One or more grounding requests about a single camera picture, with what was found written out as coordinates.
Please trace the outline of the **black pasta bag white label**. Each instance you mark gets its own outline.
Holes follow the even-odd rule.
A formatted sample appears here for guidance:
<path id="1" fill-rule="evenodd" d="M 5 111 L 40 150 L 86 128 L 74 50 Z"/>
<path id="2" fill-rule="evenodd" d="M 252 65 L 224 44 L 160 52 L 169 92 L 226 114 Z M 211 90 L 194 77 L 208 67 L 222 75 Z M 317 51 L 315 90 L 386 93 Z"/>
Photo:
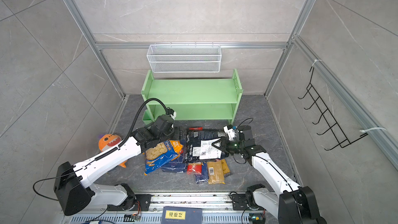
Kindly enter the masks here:
<path id="1" fill-rule="evenodd" d="M 220 146 L 218 141 L 227 137 L 224 131 L 216 129 L 189 128 L 187 132 L 186 153 L 184 160 L 187 163 L 224 159 L 229 155 L 212 146 Z"/>

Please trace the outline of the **blue orange shell pasta bag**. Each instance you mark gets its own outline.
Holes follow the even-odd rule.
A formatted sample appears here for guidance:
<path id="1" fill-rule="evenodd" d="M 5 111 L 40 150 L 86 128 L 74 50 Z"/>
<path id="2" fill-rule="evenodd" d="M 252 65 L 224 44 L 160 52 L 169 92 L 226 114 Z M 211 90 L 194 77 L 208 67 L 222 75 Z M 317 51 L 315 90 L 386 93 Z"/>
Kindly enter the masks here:
<path id="1" fill-rule="evenodd" d="M 184 146 L 180 141 L 165 141 L 145 152 L 145 175 L 152 173 L 163 165 L 177 159 Z"/>

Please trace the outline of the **yellow spaghetti packet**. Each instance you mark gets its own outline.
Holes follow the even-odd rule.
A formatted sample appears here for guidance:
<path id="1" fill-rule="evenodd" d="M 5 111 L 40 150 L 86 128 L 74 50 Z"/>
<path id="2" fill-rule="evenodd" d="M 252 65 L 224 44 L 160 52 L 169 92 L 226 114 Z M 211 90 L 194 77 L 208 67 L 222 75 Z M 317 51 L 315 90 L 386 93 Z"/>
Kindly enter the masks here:
<path id="1" fill-rule="evenodd" d="M 224 173 L 221 161 L 211 161 L 207 163 L 208 170 L 208 183 L 214 184 L 225 184 Z"/>

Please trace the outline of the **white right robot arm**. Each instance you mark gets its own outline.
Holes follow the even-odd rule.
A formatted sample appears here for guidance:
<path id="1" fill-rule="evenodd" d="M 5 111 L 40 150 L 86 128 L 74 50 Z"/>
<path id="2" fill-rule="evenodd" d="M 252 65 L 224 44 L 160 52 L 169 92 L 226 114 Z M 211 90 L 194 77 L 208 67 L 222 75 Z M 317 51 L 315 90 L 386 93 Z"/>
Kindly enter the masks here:
<path id="1" fill-rule="evenodd" d="M 281 224 L 325 224 L 320 215 L 315 193 L 302 187 L 284 173 L 271 159 L 266 149 L 256 144 L 251 127 L 244 125 L 224 127 L 225 137 L 212 142 L 212 147 L 228 155 L 239 154 L 256 169 L 271 186 L 257 184 L 245 192 L 246 210 L 261 208 Z"/>

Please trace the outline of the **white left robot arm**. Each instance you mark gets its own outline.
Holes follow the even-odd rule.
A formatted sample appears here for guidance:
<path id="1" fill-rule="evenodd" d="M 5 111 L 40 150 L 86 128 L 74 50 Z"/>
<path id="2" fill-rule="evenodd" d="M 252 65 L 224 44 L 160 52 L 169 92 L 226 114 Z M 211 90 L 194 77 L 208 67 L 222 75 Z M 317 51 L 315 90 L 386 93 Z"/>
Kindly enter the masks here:
<path id="1" fill-rule="evenodd" d="M 58 167 L 54 192 L 62 211 L 72 216 L 88 206 L 109 205 L 123 210 L 134 207 L 135 193 L 127 184 L 98 185 L 97 179 L 119 164 L 138 156 L 174 134 L 173 115 L 162 115 L 155 122 L 136 129 L 110 149 L 74 165 Z"/>

